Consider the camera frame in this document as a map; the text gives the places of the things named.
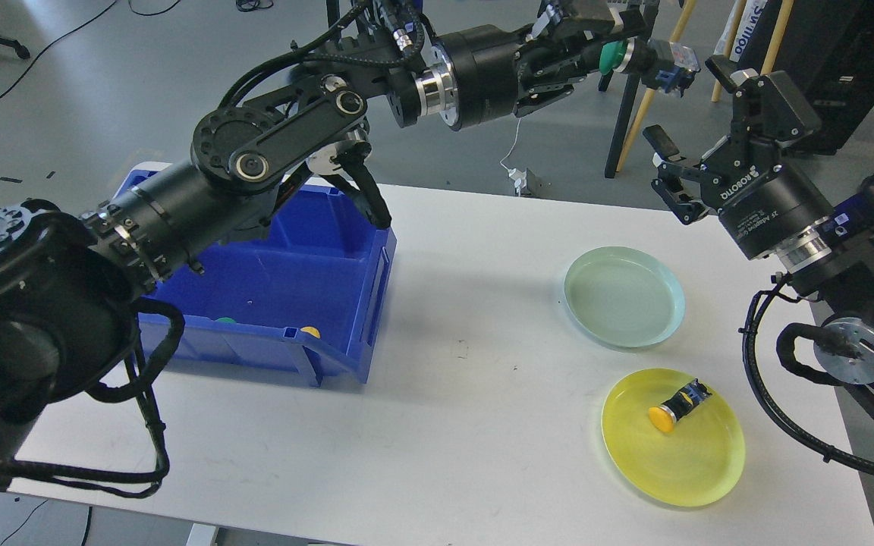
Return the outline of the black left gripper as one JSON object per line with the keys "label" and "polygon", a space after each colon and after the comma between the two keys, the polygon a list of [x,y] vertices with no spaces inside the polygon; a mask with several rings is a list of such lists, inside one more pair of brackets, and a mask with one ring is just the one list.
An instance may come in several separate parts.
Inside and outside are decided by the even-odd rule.
{"label": "black left gripper", "polygon": [[445,36],[451,75],[445,122],[454,131],[513,115],[523,118],[568,97],[597,70],[597,41],[651,28],[639,8],[608,1],[543,1],[531,27],[482,25]]}

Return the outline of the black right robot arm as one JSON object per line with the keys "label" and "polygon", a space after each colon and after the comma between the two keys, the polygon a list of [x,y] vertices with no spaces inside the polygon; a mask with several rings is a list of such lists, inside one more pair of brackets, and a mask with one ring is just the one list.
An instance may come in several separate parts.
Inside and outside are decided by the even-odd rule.
{"label": "black right robot arm", "polygon": [[731,131],[698,160],[683,158],[658,125],[643,134],[658,156],[652,188],[682,224],[717,215],[748,259],[774,255],[786,273],[750,301],[742,335],[750,388],[775,425],[837,462],[874,475],[874,462],[815,438],[788,418],[767,391],[756,360],[759,326],[781,288],[797,301],[814,295],[830,316],[821,325],[789,324],[776,353],[788,372],[840,387],[874,421],[874,173],[859,191],[832,206],[784,151],[819,130],[821,120],[783,71],[741,71],[713,55],[706,62],[733,96]]}

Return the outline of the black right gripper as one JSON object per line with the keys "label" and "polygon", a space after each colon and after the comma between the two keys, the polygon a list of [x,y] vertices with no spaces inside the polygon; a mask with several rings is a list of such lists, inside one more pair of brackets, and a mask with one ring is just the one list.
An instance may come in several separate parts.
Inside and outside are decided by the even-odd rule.
{"label": "black right gripper", "polygon": [[643,129],[658,160],[652,189],[681,224],[717,215],[745,258],[763,258],[832,213],[783,152],[821,131],[822,119],[784,71],[739,70],[724,55],[710,56],[706,66],[732,95],[731,133],[697,162],[659,125]]}

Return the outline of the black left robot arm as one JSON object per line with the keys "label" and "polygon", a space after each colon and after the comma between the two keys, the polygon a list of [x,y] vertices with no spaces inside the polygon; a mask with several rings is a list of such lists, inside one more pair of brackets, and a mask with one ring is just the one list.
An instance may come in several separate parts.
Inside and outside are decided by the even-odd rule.
{"label": "black left robot arm", "polygon": [[[443,115],[454,129],[523,117],[600,69],[604,45],[651,28],[638,8],[543,1],[536,20],[437,36],[420,1],[327,3],[326,31],[240,76],[194,129],[190,159],[84,215],[29,199],[0,207],[0,488],[14,479],[126,498],[155,494],[170,469],[153,381],[184,332],[174,305],[150,294],[240,228],[262,228],[313,176],[329,180],[367,221],[391,214],[365,165],[369,145],[346,138],[368,102],[388,97],[402,127]],[[17,451],[42,411],[86,393],[135,400],[155,469],[118,472],[27,462]]]}

